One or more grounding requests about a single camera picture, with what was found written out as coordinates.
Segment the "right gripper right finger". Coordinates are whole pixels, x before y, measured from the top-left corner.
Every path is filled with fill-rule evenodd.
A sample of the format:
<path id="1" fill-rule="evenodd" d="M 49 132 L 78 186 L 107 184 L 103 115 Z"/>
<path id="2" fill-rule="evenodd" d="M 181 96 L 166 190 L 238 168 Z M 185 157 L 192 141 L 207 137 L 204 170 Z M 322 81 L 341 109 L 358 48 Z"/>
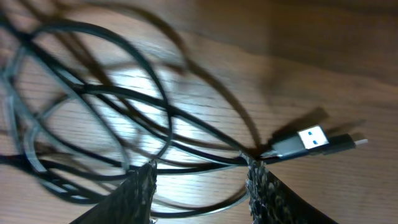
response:
<path id="1" fill-rule="evenodd" d="M 280 181 L 263 161 L 241 153 L 248 164 L 246 190 L 254 224 L 336 224 Z"/>

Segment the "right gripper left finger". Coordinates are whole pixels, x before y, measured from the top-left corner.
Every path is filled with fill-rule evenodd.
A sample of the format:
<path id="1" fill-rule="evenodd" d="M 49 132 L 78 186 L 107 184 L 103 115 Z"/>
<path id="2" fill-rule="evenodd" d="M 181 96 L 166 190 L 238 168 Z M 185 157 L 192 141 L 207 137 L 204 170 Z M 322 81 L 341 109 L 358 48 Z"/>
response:
<path id="1" fill-rule="evenodd" d="M 71 224 L 150 224 L 156 182 L 157 163 L 150 161 Z"/>

